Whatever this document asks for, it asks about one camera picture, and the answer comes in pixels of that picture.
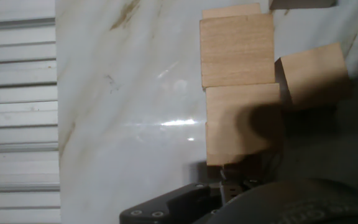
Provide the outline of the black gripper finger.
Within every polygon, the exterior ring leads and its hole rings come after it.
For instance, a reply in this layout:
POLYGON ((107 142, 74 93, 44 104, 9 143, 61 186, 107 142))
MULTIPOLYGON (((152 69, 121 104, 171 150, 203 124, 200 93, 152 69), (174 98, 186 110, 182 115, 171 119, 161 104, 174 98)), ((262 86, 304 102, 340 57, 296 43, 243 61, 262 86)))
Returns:
POLYGON ((119 215, 120 224, 206 223, 228 202, 262 184, 234 169, 221 169, 222 180, 188 184, 128 208, 119 215))

